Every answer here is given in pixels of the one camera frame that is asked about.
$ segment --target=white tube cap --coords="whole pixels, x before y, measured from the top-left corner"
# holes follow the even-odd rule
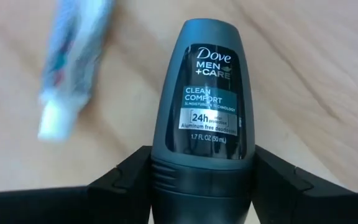
[[[42,113],[38,139],[44,141],[67,140],[73,131],[78,117],[77,110],[69,105],[50,100]]]

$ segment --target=wooden surface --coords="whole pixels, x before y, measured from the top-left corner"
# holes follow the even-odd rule
[[[0,0],[0,190],[87,184],[151,144],[180,28],[211,17],[241,33],[257,144],[358,191],[358,1],[118,0],[95,96],[62,145],[37,140],[54,6]]]

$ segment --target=dove logo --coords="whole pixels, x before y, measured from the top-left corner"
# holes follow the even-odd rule
[[[206,47],[200,47],[198,50],[200,51],[197,56],[198,59],[210,58],[212,60],[218,60],[219,62],[224,61],[226,63],[230,63],[231,56],[229,55],[223,55],[217,52],[211,53],[211,51]]]

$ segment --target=product label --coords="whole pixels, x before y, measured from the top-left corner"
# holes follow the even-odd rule
[[[244,100],[237,54],[193,44],[183,56],[170,108],[166,144],[173,152],[242,159]]]
[[[236,94],[207,86],[186,86],[183,90],[179,128],[237,136]]]

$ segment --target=wood grain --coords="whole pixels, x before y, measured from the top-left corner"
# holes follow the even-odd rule
[[[257,144],[358,191],[358,1],[118,0],[95,96],[62,145],[36,138],[54,8],[0,0],[0,190],[87,184],[151,144],[180,28],[210,17],[241,33]]]

